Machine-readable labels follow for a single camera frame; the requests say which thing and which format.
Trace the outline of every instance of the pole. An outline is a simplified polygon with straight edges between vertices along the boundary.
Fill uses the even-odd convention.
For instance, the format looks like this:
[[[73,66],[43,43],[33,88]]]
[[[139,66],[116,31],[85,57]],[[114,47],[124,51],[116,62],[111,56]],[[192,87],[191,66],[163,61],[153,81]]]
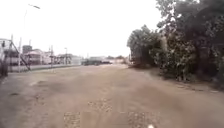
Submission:
[[[67,48],[65,48],[65,64],[67,65]]]
[[[53,45],[51,45],[51,68],[53,68]]]
[[[18,56],[18,68],[19,68],[19,72],[20,72],[20,58],[21,58],[21,43],[22,43],[22,37],[20,38],[19,41],[19,56]]]
[[[12,72],[12,43],[13,43],[13,35],[11,36],[11,42],[9,45],[9,67],[10,67],[10,72]]]

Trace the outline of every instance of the road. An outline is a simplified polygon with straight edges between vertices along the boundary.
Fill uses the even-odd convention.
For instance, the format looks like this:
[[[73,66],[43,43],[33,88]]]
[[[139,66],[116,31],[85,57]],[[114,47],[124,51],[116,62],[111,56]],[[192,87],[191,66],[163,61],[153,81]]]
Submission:
[[[223,128],[223,99],[123,65],[33,71],[2,81],[0,128]]]

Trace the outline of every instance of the dirt ground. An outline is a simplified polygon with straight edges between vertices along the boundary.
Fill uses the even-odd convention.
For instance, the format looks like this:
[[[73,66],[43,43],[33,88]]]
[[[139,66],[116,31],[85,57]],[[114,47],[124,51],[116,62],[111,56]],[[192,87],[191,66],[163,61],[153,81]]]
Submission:
[[[0,128],[224,128],[224,95],[123,65],[11,74]]]

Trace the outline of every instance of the house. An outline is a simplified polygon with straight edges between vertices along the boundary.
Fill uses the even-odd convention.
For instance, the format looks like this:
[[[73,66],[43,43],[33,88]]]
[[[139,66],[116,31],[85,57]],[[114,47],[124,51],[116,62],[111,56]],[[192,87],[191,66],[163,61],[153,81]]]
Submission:
[[[31,65],[50,64],[51,56],[48,52],[43,52],[40,49],[34,49],[24,54],[26,61]]]

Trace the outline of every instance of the utility pole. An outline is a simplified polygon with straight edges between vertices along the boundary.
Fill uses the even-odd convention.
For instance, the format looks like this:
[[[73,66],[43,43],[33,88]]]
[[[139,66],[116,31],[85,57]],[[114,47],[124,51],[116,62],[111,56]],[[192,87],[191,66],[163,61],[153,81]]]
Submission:
[[[18,55],[18,67],[19,67],[19,72],[20,72],[20,58],[21,58],[21,43],[22,43],[22,38],[20,38],[19,41],[19,55]]]
[[[51,68],[53,68],[53,45],[51,45]]]
[[[68,49],[65,48],[65,64],[67,65],[67,54],[68,54]]]

